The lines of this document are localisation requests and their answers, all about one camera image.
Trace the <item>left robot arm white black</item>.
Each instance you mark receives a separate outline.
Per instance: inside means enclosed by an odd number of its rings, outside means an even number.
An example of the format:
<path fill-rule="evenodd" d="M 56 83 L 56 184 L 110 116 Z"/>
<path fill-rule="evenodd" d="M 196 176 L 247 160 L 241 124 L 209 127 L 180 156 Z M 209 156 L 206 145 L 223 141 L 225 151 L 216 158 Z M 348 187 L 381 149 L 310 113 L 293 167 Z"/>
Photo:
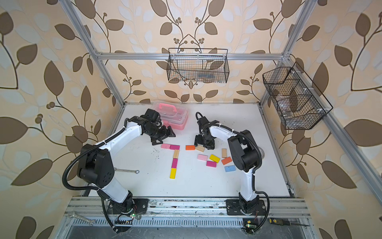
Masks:
<path fill-rule="evenodd" d="M 64 170 L 62 176 L 64 187 L 73 191 L 95 190 L 103 200 L 110 201 L 113 208 L 122 214 L 135 213 L 137 207 L 132 199 L 132 193 L 114 176 L 112 158 L 128 143 L 143 134 L 150 137 L 152 145 L 162 144 L 164 139 L 176 136 L 170 126 L 162 125 L 158 114 L 126 118 L 123 127 L 110 137 L 97 144 L 86 144 L 82 147 L 79 156 Z M 78 167 L 77 176 L 87 182 L 88 186 L 69 184 L 69 172 L 75 165 Z"/>

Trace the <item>pink plastic toolbox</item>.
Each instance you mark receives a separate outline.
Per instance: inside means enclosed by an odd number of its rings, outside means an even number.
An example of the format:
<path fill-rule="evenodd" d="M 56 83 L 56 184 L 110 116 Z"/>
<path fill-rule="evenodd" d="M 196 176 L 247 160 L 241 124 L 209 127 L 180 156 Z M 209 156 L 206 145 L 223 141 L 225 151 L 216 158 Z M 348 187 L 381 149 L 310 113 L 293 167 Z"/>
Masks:
<path fill-rule="evenodd" d="M 160 114 L 163 125 L 171 126 L 172 129 L 184 130 L 189 110 L 180 104 L 156 101 L 152 109 Z"/>

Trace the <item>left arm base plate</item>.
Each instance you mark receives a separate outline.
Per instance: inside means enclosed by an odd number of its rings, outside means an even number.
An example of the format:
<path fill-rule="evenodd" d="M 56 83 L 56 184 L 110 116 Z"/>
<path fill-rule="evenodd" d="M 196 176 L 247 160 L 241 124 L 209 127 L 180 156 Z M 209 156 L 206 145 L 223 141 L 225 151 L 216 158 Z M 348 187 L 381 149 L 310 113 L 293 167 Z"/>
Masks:
<path fill-rule="evenodd" d="M 112 214 L 144 214 L 148 209 L 148 203 L 147 198 L 126 199 L 123 203 L 111 201 L 108 209 Z"/>

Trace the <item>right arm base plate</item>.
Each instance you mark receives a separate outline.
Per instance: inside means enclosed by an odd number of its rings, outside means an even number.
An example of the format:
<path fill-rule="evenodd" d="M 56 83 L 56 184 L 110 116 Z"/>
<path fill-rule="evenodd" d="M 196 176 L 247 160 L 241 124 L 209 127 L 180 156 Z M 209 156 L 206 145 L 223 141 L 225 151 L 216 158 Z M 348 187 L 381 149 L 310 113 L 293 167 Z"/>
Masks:
<path fill-rule="evenodd" d="M 243 199 L 227 199 L 226 212 L 229 216 L 264 216 L 266 214 L 265 202 L 260 199 L 245 201 Z"/>

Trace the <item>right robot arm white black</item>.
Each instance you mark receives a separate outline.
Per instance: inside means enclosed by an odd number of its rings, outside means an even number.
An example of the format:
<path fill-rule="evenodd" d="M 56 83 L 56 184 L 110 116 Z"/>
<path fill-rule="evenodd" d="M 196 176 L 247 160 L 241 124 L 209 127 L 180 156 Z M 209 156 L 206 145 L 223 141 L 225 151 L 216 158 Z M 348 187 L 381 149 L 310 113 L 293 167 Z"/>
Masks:
<path fill-rule="evenodd" d="M 248 130 L 235 131 L 219 123 L 209 121 L 206 117 L 197 119 L 199 134 L 196 135 L 195 145 L 208 150 L 215 148 L 216 138 L 226 141 L 235 167 L 242 171 L 239 206 L 241 213 L 251 215 L 260 206 L 260 194 L 265 192 L 255 189 L 255 173 L 262 166 L 263 154 Z"/>

